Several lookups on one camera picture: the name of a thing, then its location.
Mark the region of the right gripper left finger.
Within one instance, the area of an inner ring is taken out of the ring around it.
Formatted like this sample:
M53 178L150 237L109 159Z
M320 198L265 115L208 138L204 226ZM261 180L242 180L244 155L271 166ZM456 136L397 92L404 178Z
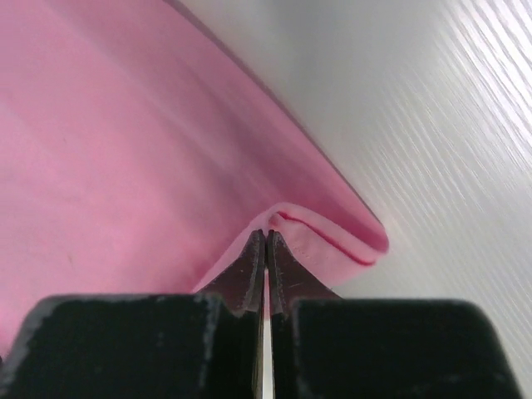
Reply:
M44 298L1 366L4 398L259 398L266 239L193 294Z

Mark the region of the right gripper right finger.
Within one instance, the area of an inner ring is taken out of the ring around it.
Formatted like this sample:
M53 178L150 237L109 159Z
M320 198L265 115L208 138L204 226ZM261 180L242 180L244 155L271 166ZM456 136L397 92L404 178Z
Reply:
M519 398L499 337L473 303L345 299L282 235L266 241L277 398Z

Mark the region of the pink t shirt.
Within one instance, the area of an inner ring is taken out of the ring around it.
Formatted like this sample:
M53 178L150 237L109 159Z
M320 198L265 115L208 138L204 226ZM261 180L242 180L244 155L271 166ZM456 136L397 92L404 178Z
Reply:
M278 103L164 1L1 4L1 351L60 293L206 284L277 229L326 285L383 226Z

